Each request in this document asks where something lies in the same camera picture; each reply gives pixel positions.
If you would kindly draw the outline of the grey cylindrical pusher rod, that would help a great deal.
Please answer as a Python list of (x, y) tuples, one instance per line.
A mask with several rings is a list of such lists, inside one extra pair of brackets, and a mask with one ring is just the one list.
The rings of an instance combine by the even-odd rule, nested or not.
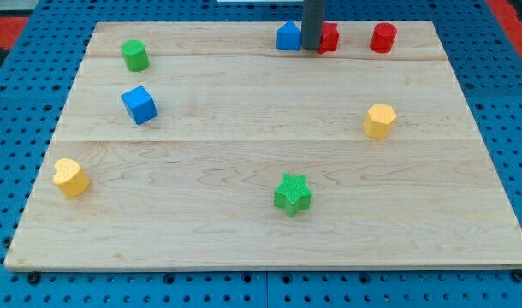
[(301, 47), (316, 50), (320, 45), (326, 0), (304, 0), (301, 19)]

